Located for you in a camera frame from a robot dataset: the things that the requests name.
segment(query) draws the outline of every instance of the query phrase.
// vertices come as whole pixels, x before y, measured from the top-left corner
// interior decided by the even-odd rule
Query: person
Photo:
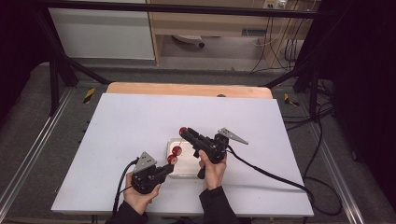
[[[213,164],[203,150],[199,150],[201,160],[199,165],[205,167],[204,191],[199,195],[204,209],[205,224],[236,224],[240,223],[231,208],[221,182],[227,167],[227,156],[217,164]],[[148,222],[146,208],[149,203],[159,195],[161,185],[157,185],[149,194],[140,194],[134,188],[129,188],[132,173],[126,176],[127,188],[123,192],[124,201],[117,214],[109,219],[106,224],[143,224]]]

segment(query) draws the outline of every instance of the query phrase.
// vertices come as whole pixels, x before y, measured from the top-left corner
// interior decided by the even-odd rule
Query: hand
[[[199,165],[201,168],[205,167],[204,189],[211,190],[220,187],[225,168],[227,167],[227,154],[221,162],[213,164],[203,150],[199,150],[198,153],[201,157]]]
[[[141,194],[132,187],[133,173],[126,175],[126,189],[123,192],[124,201],[127,202],[138,214],[143,215],[151,200],[158,196],[161,185],[157,185],[154,190],[149,194]]]

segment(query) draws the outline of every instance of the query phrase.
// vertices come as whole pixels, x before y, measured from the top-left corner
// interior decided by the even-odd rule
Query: white table
[[[227,127],[249,141],[248,146],[230,142],[240,157],[303,184],[276,100],[105,93],[51,210],[110,214],[124,167],[143,151],[165,165],[167,142],[182,126],[209,137]],[[227,163],[223,187],[239,217],[313,216],[302,190],[259,174],[231,154]],[[168,176],[147,212],[200,216],[201,191],[200,179]]]

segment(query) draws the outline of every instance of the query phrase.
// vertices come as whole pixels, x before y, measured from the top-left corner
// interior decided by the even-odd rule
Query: black sleeve
[[[222,187],[204,190],[199,199],[204,209],[205,224],[239,224]]]
[[[146,213],[140,216],[140,214],[124,201],[120,205],[117,214],[107,220],[106,224],[145,224],[148,220],[149,218]]]

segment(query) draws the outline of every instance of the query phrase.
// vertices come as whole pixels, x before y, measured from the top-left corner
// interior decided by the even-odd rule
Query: floor
[[[95,61],[85,63],[103,77],[117,81],[135,82],[170,82],[194,84],[224,84],[257,86],[281,76],[292,66],[284,58],[279,60],[284,68],[276,70],[261,70],[251,73],[260,61],[262,48],[256,46],[254,38],[224,38],[204,37],[205,47],[180,43],[168,36],[164,40],[163,60],[156,65],[153,62],[122,61],[114,65],[108,61],[98,64]],[[267,69],[264,60],[254,69]],[[100,99],[100,94],[106,86],[92,82],[90,78],[78,74],[81,79],[77,88],[68,89],[70,99],[64,106],[64,111],[56,126],[48,130],[49,135],[37,155],[31,152],[35,140],[41,134],[41,129],[49,121],[50,88],[48,68],[37,67],[32,73],[21,99],[14,105],[7,119],[0,126],[0,192],[9,189],[9,183],[18,173],[20,165],[25,162],[26,155],[31,155],[32,163],[27,171],[27,176],[21,177],[20,186],[10,207],[4,207],[4,197],[0,200],[0,218],[5,218],[4,223],[81,223],[89,222],[86,216],[65,216],[54,214],[50,207],[56,197],[57,189],[62,185],[67,169],[78,150],[78,142],[84,136],[92,113]],[[305,93],[294,94],[292,84],[295,79],[282,83],[274,88],[273,95],[278,100],[283,116],[304,117],[306,108]],[[89,104],[82,103],[88,89],[95,87],[96,91]],[[285,104],[284,96],[287,93],[292,104]],[[320,97],[319,103],[326,102],[326,97]],[[333,155],[337,167],[346,181],[352,194],[354,203],[359,208],[362,220],[355,222],[348,217],[347,209],[343,209],[337,216],[325,216],[315,211],[315,216],[308,219],[308,223],[396,223],[396,215],[389,206],[375,180],[364,163],[355,162],[351,158],[351,151],[343,136],[336,118],[327,116],[322,121],[324,142],[322,150],[326,147]],[[298,129],[288,131],[296,160],[300,170],[304,170],[309,163],[317,146],[315,129],[317,124],[308,123]],[[326,154],[317,155],[309,172],[310,176],[319,177],[327,184],[334,186],[337,183],[331,175],[331,170],[326,163]],[[326,211],[337,209],[337,198],[332,192],[314,182],[305,183],[315,190],[317,206]],[[99,217],[101,222],[106,217]],[[153,218],[150,223],[172,223],[174,219]],[[300,218],[256,218],[253,223],[301,223]],[[196,218],[190,223],[200,223]]]

